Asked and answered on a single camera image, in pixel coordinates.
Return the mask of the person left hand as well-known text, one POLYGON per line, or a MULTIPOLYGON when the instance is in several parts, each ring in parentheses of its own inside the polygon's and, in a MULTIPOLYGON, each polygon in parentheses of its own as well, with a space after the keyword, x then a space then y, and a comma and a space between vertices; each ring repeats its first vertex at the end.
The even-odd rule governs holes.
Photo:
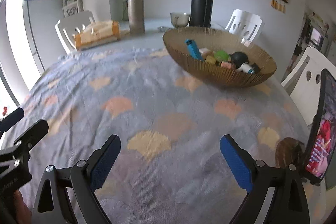
POLYGON ((24 203, 20 191, 15 191, 13 194, 13 203, 15 207, 15 217, 18 224, 31 224, 31 212, 24 203))

